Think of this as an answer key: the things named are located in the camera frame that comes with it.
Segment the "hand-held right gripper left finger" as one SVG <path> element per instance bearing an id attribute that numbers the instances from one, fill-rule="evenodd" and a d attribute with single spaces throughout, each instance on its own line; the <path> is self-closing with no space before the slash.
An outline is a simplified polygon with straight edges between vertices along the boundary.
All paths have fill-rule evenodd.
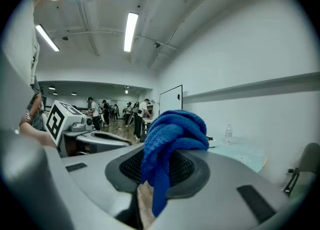
<path id="1" fill-rule="evenodd" d="M 72 230 L 142 229 L 135 195 L 118 191 L 105 174 L 107 164 L 134 150 L 111 151 L 61 158 L 56 149 L 44 151 L 54 184 L 72 222 Z"/>

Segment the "long ceiling light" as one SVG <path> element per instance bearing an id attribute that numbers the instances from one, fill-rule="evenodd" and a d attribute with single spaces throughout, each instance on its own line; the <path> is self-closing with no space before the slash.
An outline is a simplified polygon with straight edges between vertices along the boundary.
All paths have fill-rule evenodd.
<path id="1" fill-rule="evenodd" d="M 47 32 L 45 31 L 42 25 L 36 25 L 35 29 L 55 52 L 60 51 L 59 47 L 54 43 L 51 37 L 47 34 Z"/>
<path id="2" fill-rule="evenodd" d="M 129 13 L 126 22 L 126 28 L 124 33 L 124 51 L 130 52 L 133 42 L 133 37 L 137 25 L 139 15 L 136 13 Z"/>

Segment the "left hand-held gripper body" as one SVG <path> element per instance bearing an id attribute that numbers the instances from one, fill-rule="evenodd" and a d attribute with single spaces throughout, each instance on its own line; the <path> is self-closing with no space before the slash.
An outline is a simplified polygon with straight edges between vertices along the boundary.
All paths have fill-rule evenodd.
<path id="1" fill-rule="evenodd" d="M 62 157 L 75 154 L 75 145 L 66 147 L 66 137 L 77 136 L 94 130 L 93 121 L 74 106 L 55 100 L 48 114 L 45 129 L 60 150 Z"/>

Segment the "person's light shirt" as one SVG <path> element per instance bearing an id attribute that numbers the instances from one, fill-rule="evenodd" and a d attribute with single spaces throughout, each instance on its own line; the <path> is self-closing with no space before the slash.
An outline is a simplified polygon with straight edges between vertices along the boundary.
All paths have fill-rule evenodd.
<path id="1" fill-rule="evenodd" d="M 34 24 L 34 0 L 22 0 L 0 35 L 0 129 L 19 127 L 34 91 L 40 46 Z"/>

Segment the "person's left forearm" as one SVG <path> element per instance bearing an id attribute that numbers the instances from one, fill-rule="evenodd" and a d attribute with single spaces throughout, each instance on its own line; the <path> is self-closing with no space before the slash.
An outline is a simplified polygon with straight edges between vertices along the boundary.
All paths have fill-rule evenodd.
<path id="1" fill-rule="evenodd" d="M 47 132 L 36 130 L 27 122 L 20 124 L 19 132 L 20 134 L 35 138 L 42 146 L 57 148 L 56 144 Z"/>

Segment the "blue cloth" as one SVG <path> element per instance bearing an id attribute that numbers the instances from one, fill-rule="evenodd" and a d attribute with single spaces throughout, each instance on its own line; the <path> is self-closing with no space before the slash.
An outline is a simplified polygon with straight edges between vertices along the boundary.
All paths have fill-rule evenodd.
<path id="1" fill-rule="evenodd" d="M 175 150 L 208 150 L 207 127 L 196 114 L 185 110 L 162 113 L 150 126 L 143 147 L 141 183 L 153 187 L 152 213 L 159 216 L 170 185 L 170 157 Z"/>

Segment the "grey chair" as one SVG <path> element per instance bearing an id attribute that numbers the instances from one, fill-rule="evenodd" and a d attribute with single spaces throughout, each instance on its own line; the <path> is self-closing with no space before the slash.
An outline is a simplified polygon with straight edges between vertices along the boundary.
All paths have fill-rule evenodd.
<path id="1" fill-rule="evenodd" d="M 313 186 L 317 175 L 320 173 L 320 145 L 308 144 L 293 170 L 291 179 L 286 184 L 283 192 L 289 199 L 305 196 Z"/>

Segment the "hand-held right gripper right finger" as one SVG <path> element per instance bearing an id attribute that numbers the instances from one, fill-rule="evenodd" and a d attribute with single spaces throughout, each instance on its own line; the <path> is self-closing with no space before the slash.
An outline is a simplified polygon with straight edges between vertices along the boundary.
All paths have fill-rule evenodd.
<path id="1" fill-rule="evenodd" d="M 241 162 L 204 150 L 169 160 L 166 205 L 149 230 L 256 230 L 281 222 L 287 196 Z"/>

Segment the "whiteboard on black stand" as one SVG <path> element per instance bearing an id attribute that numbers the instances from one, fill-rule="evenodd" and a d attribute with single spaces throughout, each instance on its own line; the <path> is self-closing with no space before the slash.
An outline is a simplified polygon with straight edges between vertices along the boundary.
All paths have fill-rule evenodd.
<path id="1" fill-rule="evenodd" d="M 159 114 L 168 110 L 183 109 L 183 86 L 179 85 L 159 95 Z"/>

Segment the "white desk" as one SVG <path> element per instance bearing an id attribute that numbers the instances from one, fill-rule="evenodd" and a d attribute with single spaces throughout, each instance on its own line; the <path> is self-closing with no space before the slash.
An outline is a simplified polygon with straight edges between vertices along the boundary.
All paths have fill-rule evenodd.
<path id="1" fill-rule="evenodd" d="M 154 119 L 150 119 L 150 118 L 143 118 L 142 119 L 142 125 L 141 125 L 141 130 L 142 130 L 142 134 L 147 134 L 150 125 L 153 123 Z"/>

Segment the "clear plastic bottle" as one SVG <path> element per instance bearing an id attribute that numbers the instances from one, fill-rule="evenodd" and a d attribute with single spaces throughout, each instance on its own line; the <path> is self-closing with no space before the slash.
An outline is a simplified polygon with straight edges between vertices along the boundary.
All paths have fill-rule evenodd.
<path id="1" fill-rule="evenodd" d="M 233 128 L 231 124 L 228 124 L 225 131 L 225 136 L 224 136 L 224 143 L 226 145 L 230 145 L 232 136 L 233 136 Z"/>

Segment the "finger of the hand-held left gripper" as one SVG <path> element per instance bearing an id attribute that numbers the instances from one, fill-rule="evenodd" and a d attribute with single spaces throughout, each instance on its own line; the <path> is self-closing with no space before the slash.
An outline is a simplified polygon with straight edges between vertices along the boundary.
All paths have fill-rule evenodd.
<path id="1" fill-rule="evenodd" d="M 92 136 L 91 133 L 79 135 L 75 138 L 76 145 L 84 152 L 100 153 L 131 146 L 132 143 L 113 141 Z"/>
<path id="2" fill-rule="evenodd" d="M 114 135 L 114 134 L 108 133 L 108 132 L 92 131 L 91 134 L 92 134 L 92 136 L 102 138 L 102 139 L 131 143 L 128 139 L 125 139 L 123 137 L 120 137 L 120 136 L 117 136 L 117 135 Z"/>

